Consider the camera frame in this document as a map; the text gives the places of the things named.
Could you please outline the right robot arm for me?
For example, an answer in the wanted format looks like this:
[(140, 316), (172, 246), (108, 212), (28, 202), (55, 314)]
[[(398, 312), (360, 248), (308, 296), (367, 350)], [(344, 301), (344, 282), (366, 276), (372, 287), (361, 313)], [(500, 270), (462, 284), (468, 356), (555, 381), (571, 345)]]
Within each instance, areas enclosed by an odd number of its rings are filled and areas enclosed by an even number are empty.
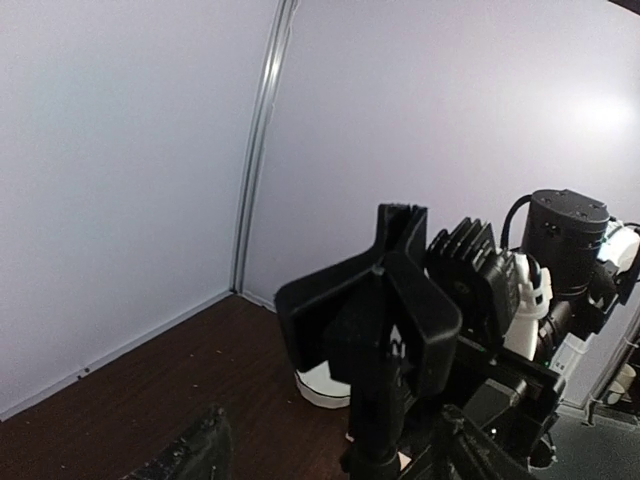
[(466, 218), (399, 267), (418, 326), (411, 476), (526, 477), (578, 358), (634, 289), (639, 231), (605, 204), (539, 190), (518, 205), (517, 248)]

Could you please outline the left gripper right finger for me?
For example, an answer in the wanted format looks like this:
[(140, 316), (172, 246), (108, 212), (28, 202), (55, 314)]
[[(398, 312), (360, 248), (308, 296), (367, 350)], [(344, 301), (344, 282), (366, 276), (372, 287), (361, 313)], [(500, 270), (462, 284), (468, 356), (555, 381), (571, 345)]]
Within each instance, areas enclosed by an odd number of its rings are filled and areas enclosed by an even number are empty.
[(421, 428), (424, 447), (414, 452), (401, 479), (532, 479), (462, 410), (444, 405)]

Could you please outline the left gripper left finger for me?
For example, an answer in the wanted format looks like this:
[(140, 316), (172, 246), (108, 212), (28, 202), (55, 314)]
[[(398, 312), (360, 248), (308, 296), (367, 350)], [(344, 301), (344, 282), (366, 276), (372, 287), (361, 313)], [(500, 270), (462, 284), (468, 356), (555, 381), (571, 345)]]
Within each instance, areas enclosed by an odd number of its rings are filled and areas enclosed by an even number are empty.
[(123, 479), (231, 479), (232, 457), (226, 411), (212, 404), (156, 457)]

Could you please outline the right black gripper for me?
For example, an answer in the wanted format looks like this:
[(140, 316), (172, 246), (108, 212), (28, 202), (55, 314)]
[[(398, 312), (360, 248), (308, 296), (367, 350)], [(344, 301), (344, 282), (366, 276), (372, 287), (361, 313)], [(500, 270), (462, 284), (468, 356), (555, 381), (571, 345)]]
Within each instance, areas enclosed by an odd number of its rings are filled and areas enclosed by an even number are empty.
[(404, 467), (424, 447), (421, 428), (427, 417), (449, 404), (529, 470), (532, 453), (557, 421), (564, 388), (561, 375), (541, 364), (459, 336), (444, 389), (434, 396), (406, 398), (404, 452), (409, 459)]

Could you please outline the black microphone stand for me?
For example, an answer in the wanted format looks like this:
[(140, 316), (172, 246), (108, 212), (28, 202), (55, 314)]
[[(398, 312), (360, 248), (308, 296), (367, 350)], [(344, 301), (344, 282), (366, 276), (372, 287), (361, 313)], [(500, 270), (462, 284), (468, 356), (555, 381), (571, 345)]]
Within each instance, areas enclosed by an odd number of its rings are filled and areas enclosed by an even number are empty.
[(382, 204), (371, 247), (275, 295), (295, 369), (326, 363), (350, 387), (351, 479), (398, 478), (405, 415), (445, 389), (454, 362), (462, 314), (425, 272), (427, 221), (423, 206)]

